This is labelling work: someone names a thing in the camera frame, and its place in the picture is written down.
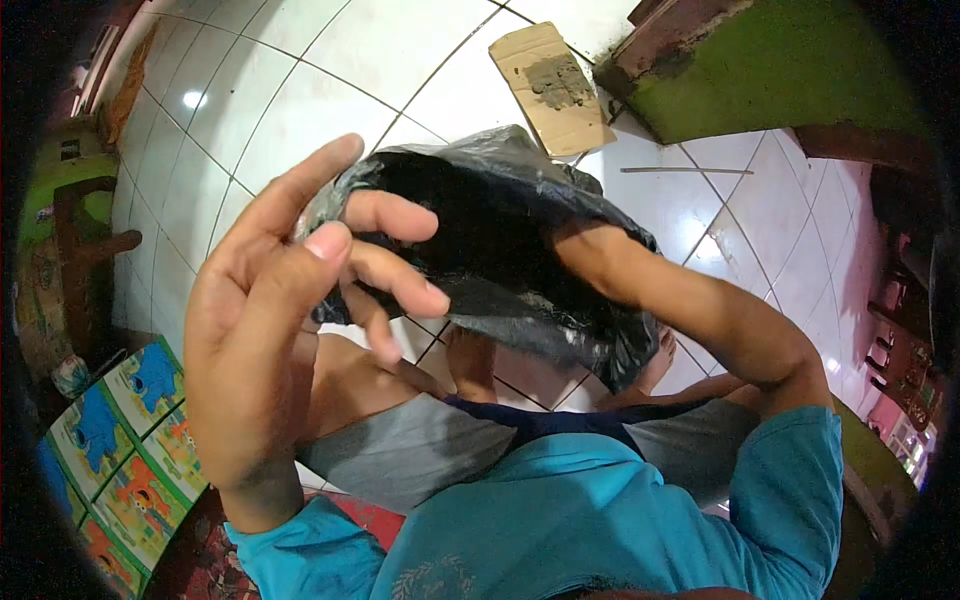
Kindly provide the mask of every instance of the hand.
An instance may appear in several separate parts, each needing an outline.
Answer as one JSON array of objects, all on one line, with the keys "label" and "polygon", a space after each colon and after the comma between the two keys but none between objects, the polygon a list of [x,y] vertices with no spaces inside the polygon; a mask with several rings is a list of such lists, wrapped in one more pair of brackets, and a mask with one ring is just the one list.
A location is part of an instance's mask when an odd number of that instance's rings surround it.
[{"label": "hand", "polygon": [[[449,307],[446,295],[398,256],[352,239],[348,227],[429,239],[436,215],[399,196],[354,193],[342,215],[346,225],[327,223],[302,244],[285,243],[321,186],[362,151],[363,140],[346,135],[271,181],[207,259],[190,295],[184,339],[190,429],[204,475],[221,491],[231,521],[241,513],[249,518],[248,530],[277,526],[300,507],[290,490],[299,496],[293,447],[305,433],[317,355],[316,330],[301,326],[313,306],[339,281],[351,317],[367,329],[384,363],[399,360],[398,345],[386,313],[351,283],[355,278],[391,292],[416,316],[440,317]],[[231,515],[228,504],[241,508]]]},{"label": "hand", "polygon": [[554,252],[571,273],[610,300],[640,307],[636,262],[655,256],[626,231],[602,221],[569,222],[553,236]]}]

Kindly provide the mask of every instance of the left hand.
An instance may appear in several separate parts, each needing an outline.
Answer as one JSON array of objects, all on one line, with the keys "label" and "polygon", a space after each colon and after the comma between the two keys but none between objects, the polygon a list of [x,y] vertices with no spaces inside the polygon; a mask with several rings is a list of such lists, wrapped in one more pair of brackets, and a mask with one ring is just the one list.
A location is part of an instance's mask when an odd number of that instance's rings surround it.
[{"label": "left hand", "polygon": [[238,529],[276,527],[300,507],[293,452],[307,433],[317,352],[316,330],[301,328],[310,310],[339,281],[351,317],[389,364],[400,355],[387,315],[355,278],[391,292],[415,316],[440,317],[449,307],[446,295],[398,256],[352,239],[351,229],[429,239],[436,215],[399,196],[356,192],[342,215],[346,225],[327,223],[302,244],[286,243],[307,203],[362,151],[363,140],[346,135],[271,181],[206,260],[190,294],[190,430],[204,475]]}]

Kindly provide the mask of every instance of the black plastic bag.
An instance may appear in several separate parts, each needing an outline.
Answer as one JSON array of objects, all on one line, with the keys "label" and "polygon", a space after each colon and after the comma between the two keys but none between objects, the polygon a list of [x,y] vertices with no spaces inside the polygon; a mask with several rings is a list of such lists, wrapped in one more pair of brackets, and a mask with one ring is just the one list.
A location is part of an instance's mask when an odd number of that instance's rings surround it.
[{"label": "black plastic bag", "polygon": [[[546,241],[571,219],[618,225],[658,252],[653,235],[605,200],[595,178],[553,163],[520,126],[448,146],[386,148],[360,160],[311,201],[297,239],[337,219],[357,189],[392,192],[437,213],[437,234],[426,242],[401,244],[383,233],[357,237],[395,252],[450,296],[452,322],[562,368],[582,365],[614,393],[633,383],[657,352],[654,318],[594,291]],[[392,297],[365,289],[391,318],[402,314]],[[336,292],[314,320],[352,323]]]}]

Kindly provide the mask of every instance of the teal shirt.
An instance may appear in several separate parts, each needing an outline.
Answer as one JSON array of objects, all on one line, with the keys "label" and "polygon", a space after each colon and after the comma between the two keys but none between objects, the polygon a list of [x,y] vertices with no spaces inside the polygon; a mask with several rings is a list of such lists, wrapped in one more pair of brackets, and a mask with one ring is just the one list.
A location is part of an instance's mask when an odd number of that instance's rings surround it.
[{"label": "teal shirt", "polygon": [[840,419],[804,407],[740,449],[731,519],[626,445],[589,433],[524,445],[408,515],[385,555],[325,497],[273,531],[227,527],[264,598],[548,598],[582,587],[738,588],[819,598],[840,544]]}]

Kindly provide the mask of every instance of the bare foot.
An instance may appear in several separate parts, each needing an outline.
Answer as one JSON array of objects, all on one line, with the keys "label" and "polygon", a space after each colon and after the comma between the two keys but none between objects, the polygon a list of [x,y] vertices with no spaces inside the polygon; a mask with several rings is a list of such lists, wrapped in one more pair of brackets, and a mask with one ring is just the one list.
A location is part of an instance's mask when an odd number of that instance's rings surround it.
[{"label": "bare foot", "polygon": [[493,390],[493,358],[496,342],[454,325],[446,341],[446,363],[457,386],[457,396],[471,402],[496,404]]},{"label": "bare foot", "polygon": [[666,372],[673,365],[673,357],[677,353],[677,337],[673,334],[673,329],[666,325],[661,325],[660,332],[660,350],[654,354],[647,366],[640,371],[632,388],[639,392],[650,395]]}]

